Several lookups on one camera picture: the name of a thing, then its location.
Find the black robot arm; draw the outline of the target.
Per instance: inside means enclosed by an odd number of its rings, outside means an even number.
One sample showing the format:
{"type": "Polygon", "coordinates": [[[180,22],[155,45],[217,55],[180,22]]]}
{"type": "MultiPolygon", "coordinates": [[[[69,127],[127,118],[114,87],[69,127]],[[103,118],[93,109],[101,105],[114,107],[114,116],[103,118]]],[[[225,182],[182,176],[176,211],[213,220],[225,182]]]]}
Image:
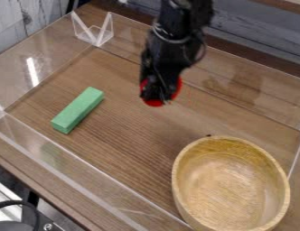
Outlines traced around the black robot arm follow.
{"type": "Polygon", "coordinates": [[[213,16],[213,0],[161,0],[141,62],[139,96],[149,106],[164,106],[178,96],[181,73],[206,54],[213,16]]]}

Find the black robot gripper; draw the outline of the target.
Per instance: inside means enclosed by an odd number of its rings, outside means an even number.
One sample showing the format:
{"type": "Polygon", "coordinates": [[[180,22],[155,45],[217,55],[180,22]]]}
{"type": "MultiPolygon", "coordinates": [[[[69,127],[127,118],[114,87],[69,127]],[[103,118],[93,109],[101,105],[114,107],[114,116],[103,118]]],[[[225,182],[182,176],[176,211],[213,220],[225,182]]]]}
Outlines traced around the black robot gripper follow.
{"type": "Polygon", "coordinates": [[[206,42],[202,32],[181,40],[168,40],[150,31],[141,65],[141,98],[143,101],[173,101],[181,93],[181,73],[205,56],[206,42]]]}

